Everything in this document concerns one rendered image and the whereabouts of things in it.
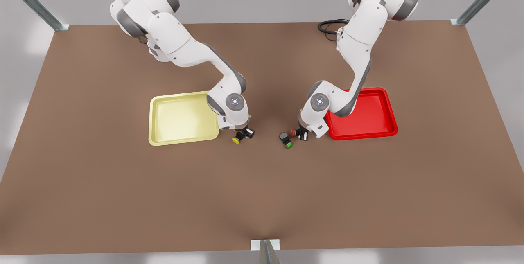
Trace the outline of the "yellow button switch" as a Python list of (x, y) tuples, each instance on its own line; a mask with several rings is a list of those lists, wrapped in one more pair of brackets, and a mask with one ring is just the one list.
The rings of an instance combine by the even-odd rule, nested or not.
[(240, 144), (242, 139), (248, 138), (252, 139), (254, 137), (255, 131), (249, 128), (243, 128), (241, 130), (236, 130), (236, 135), (232, 138), (232, 141), (236, 144)]

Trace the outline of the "pale yellow tray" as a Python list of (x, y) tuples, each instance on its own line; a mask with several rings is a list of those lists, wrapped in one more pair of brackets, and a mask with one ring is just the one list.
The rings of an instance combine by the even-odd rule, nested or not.
[(149, 143), (153, 146), (213, 140), (219, 135), (217, 115), (208, 107), (207, 92), (152, 98)]

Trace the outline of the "red tray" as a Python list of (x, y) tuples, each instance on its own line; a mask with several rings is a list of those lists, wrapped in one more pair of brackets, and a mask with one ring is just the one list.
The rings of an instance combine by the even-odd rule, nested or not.
[(398, 132), (391, 102), (385, 89), (361, 89), (355, 109), (346, 117), (331, 111), (325, 117), (332, 139), (356, 140), (394, 136)]

